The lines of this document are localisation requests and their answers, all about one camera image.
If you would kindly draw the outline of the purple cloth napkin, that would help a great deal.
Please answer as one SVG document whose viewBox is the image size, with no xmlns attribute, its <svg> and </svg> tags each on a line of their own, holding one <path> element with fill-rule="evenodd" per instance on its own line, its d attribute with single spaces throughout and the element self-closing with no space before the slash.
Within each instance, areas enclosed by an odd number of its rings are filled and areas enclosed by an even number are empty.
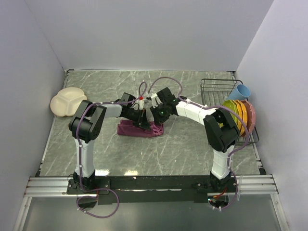
<svg viewBox="0 0 308 231">
<path fill-rule="evenodd" d="M 133 125 L 131 120 L 120 120 L 117 125 L 117 134 L 129 137 L 153 138 L 164 134 L 164 124 L 156 125 L 153 121 L 149 121 L 151 130 L 144 130 Z"/>
</svg>

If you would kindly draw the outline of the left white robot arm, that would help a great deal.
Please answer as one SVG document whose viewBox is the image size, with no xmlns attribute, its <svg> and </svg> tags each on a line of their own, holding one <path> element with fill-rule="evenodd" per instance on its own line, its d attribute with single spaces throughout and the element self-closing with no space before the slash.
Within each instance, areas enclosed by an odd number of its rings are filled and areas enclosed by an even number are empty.
<svg viewBox="0 0 308 231">
<path fill-rule="evenodd" d="M 95 189 L 95 167 L 93 163 L 94 141 L 100 134 L 106 118 L 122 117 L 132 122 L 133 127 L 150 131 L 146 109 L 142 97 L 124 93 L 122 98 L 113 102 L 93 103 L 83 100 L 69 123 L 69 130 L 77 147 L 77 165 L 73 179 L 84 193 Z"/>
</svg>

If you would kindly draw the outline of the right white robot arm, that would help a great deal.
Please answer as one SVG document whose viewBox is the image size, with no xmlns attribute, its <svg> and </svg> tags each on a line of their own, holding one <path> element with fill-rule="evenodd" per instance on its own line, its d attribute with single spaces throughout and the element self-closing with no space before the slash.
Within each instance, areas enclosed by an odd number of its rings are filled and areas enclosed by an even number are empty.
<svg viewBox="0 0 308 231">
<path fill-rule="evenodd" d="M 208 108 L 190 99 L 171 93 L 168 87 L 150 96 L 150 110 L 157 125 L 171 115 L 189 118 L 204 126 L 207 141 L 213 149 L 213 166 L 207 183 L 216 192 L 227 187 L 231 179 L 231 157 L 240 131 L 225 108 Z"/>
</svg>

